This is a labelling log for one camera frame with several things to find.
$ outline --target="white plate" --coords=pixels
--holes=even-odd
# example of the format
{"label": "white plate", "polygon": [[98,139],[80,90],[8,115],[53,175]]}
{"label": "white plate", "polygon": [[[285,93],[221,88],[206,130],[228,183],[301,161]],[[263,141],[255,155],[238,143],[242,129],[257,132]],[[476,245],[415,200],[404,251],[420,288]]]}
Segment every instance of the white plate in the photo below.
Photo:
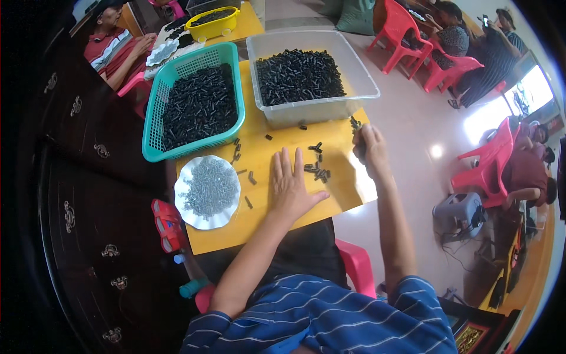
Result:
{"label": "white plate", "polygon": [[171,54],[175,53],[177,47],[179,47],[178,39],[163,43],[162,45],[151,51],[151,54],[145,60],[145,65],[152,66],[159,64],[163,60],[169,58]]}
{"label": "white plate", "polygon": [[[200,164],[200,162],[205,157],[211,157],[215,160],[223,161],[224,166],[226,166],[226,168],[229,168],[229,169],[232,170],[232,173],[234,174],[234,179],[238,182],[238,191],[236,192],[236,195],[234,197],[234,203],[232,204],[232,206],[230,206],[227,209],[224,209],[219,214],[216,214],[216,215],[209,217],[208,221],[204,220],[203,216],[195,215],[193,213],[193,210],[185,210],[185,208],[184,208],[185,198],[179,196],[180,193],[187,193],[190,190],[190,187],[187,183],[192,179],[192,171],[191,170],[192,170],[193,167]],[[179,211],[179,213],[181,214],[181,217],[183,218],[183,220],[187,224],[193,226],[194,228],[197,228],[199,230],[216,229],[216,228],[219,228],[219,227],[223,227],[224,225],[226,225],[230,221],[232,214],[238,208],[238,204],[239,204],[239,200],[240,200],[240,192],[241,192],[241,187],[240,187],[240,182],[238,180],[238,175],[236,174],[236,170],[234,169],[234,167],[232,167],[232,165],[230,165],[230,163],[228,161],[221,159],[220,157],[215,156],[215,155],[195,157],[194,159],[189,161],[181,169],[181,172],[179,174],[179,179],[177,179],[177,181],[175,182],[175,206],[176,206],[177,210]]]}

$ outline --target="stool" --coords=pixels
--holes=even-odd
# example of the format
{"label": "stool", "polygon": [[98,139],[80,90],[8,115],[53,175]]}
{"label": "stool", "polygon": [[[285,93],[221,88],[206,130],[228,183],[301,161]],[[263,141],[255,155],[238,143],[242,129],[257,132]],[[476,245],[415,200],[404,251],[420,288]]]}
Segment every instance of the stool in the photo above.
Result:
{"label": "stool", "polygon": [[477,193],[454,193],[435,206],[432,209],[432,215],[443,221],[456,218],[456,224],[461,229],[455,234],[443,234],[442,244],[475,237],[487,219],[487,213]]}

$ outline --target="hand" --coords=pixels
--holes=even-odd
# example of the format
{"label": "hand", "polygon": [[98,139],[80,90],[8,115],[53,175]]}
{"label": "hand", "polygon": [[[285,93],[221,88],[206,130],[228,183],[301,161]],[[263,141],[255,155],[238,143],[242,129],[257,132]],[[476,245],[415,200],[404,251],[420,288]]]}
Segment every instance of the hand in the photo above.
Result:
{"label": "hand", "polygon": [[[366,150],[360,151],[365,142]],[[387,158],[387,146],[383,135],[375,126],[367,123],[354,133],[354,155],[366,166],[367,174],[382,186],[393,181],[393,174]]]}
{"label": "hand", "polygon": [[511,195],[511,193],[509,193],[507,195],[507,198],[505,198],[505,200],[501,204],[501,207],[503,208],[503,210],[508,210],[509,208],[511,208],[511,205],[513,204],[514,201],[515,198]]}
{"label": "hand", "polygon": [[330,195],[326,191],[309,194],[305,187],[303,172],[303,151],[295,151],[295,171],[291,171],[289,150],[286,147],[273,156],[273,171],[271,173],[273,187],[273,203],[271,211],[279,217],[284,217],[293,224],[319,202]]}
{"label": "hand", "polygon": [[143,36],[142,38],[140,38],[140,40],[138,40],[138,42],[130,52],[130,56],[135,59],[141,57],[142,55],[146,54],[152,44],[153,38]]}
{"label": "hand", "polygon": [[491,20],[487,20],[487,26],[491,29],[494,29],[496,32],[503,33],[501,28],[495,23],[493,23]]}

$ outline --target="pink plastic chair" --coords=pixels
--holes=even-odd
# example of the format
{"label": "pink plastic chair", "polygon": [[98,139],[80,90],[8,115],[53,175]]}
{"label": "pink plastic chair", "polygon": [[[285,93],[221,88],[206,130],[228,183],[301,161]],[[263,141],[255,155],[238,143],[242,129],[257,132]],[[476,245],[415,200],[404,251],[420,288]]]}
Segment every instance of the pink plastic chair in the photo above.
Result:
{"label": "pink plastic chair", "polygon": [[[511,153],[515,138],[519,133],[519,126],[513,134],[509,128],[509,118],[499,125],[497,134],[484,146],[458,156],[458,159],[478,156],[479,165],[476,168],[459,173],[451,179],[452,187],[480,186],[487,194],[487,199],[483,202],[484,208],[499,206],[507,198],[507,190],[501,180],[501,174]],[[498,186],[494,187],[491,181],[497,178]]]}
{"label": "pink plastic chair", "polygon": [[[340,250],[346,273],[350,276],[352,283],[354,283],[355,290],[360,294],[377,298],[374,274],[371,271],[371,261],[367,251],[360,246],[339,239],[336,239],[336,246]],[[213,284],[208,284],[196,294],[196,307],[200,313],[205,313],[208,310],[208,305],[215,289],[216,287]]]}
{"label": "pink plastic chair", "polygon": [[120,91],[118,91],[118,96],[124,97],[132,88],[137,87],[144,92],[145,99],[136,103],[134,111],[143,119],[145,119],[144,106],[149,100],[149,94],[151,93],[151,81],[145,81],[143,78],[143,72],[136,74]]}
{"label": "pink plastic chair", "polygon": [[[415,20],[411,16],[410,13],[405,10],[401,5],[399,5],[395,0],[385,0],[385,9],[387,10],[387,19],[385,20],[385,24],[383,25],[383,29],[381,32],[375,36],[374,41],[367,47],[367,51],[369,52],[375,44],[380,40],[383,36],[385,36],[389,42],[387,43],[386,50],[390,50],[391,47],[395,46],[395,52],[393,52],[393,56],[387,62],[385,68],[383,68],[383,74],[387,75],[389,72],[397,65],[399,60],[401,60],[404,56],[411,56],[414,59],[410,60],[407,64],[409,67],[417,58],[419,59],[411,74],[409,75],[409,80],[413,78],[417,70],[420,68],[423,61],[427,55],[432,51],[432,44],[426,40],[421,39],[421,33]],[[412,28],[415,31],[415,37],[419,42],[423,44],[421,49],[412,50],[409,48],[405,48],[401,45],[401,40],[405,35],[405,32],[409,28]]]}
{"label": "pink plastic chair", "polygon": [[453,61],[454,66],[449,69],[442,70],[440,66],[438,66],[438,64],[434,61],[434,59],[432,59],[432,52],[429,53],[428,58],[430,59],[430,62],[426,67],[430,71],[430,77],[423,87],[427,93],[430,93],[430,91],[438,86],[442,81],[444,81],[444,84],[442,85],[440,92],[444,93],[444,91],[446,91],[448,87],[459,80],[465,72],[475,70],[479,67],[484,67],[483,64],[472,57],[449,56],[444,52],[444,49],[442,49],[440,43],[433,39],[429,41],[430,43],[432,43],[434,49],[438,49],[443,55]]}
{"label": "pink plastic chair", "polygon": [[[154,5],[155,7],[161,7],[161,5],[156,4],[154,0],[147,0],[150,4]],[[171,0],[167,3],[167,6],[171,7],[173,10],[173,20],[180,19],[185,15],[183,8],[179,5],[177,0]]]}

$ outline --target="bottle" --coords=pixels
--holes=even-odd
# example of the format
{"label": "bottle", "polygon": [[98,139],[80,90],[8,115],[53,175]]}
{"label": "bottle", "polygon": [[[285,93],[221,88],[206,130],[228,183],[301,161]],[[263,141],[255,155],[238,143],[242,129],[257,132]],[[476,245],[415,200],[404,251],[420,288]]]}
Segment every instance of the bottle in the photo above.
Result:
{"label": "bottle", "polygon": [[208,285],[207,278],[193,279],[187,284],[179,287],[179,294],[184,298],[192,298],[202,288]]}

